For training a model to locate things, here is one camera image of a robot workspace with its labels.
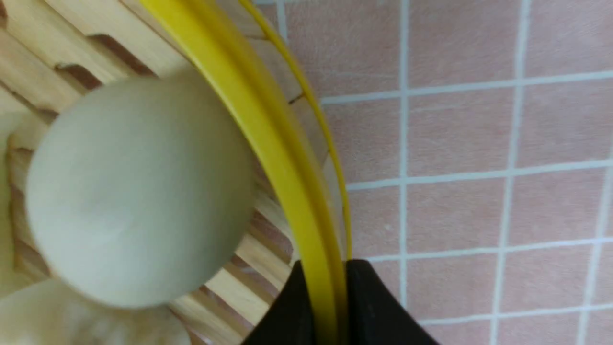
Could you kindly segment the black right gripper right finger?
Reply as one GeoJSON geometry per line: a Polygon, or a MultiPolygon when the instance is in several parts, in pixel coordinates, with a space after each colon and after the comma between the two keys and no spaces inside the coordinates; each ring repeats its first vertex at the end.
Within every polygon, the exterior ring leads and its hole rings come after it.
{"type": "Polygon", "coordinates": [[[346,262],[351,345],[436,345],[367,260],[346,262]]]}

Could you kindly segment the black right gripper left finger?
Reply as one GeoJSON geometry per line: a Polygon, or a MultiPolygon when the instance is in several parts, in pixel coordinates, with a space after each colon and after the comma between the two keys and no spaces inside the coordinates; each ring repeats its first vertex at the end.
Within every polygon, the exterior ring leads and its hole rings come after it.
{"type": "Polygon", "coordinates": [[[315,345],[315,327],[302,262],[243,345],[315,345]]]}

